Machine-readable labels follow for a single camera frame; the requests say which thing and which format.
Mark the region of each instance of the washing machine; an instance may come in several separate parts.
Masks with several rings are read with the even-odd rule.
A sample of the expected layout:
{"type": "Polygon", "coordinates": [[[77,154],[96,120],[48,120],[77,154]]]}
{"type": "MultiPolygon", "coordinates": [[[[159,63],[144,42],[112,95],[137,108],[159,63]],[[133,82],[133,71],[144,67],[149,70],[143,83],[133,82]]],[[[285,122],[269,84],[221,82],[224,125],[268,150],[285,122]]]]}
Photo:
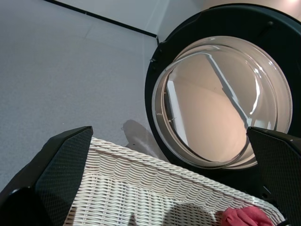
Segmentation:
{"type": "Polygon", "coordinates": [[[246,130],[301,137],[296,2],[210,1],[158,45],[145,105],[156,142],[172,164],[269,199],[246,130]]]}

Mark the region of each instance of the gray carpet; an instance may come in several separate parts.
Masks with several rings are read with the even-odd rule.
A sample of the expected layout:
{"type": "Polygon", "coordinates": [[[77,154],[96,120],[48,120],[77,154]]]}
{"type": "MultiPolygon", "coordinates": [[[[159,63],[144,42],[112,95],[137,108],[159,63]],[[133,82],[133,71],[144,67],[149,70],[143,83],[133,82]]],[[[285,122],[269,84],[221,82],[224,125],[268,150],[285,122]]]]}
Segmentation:
{"type": "Polygon", "coordinates": [[[133,123],[145,132],[137,149],[154,142],[144,108],[154,38],[42,0],[1,0],[0,30],[0,190],[68,129],[92,125],[130,146],[133,123]]]}

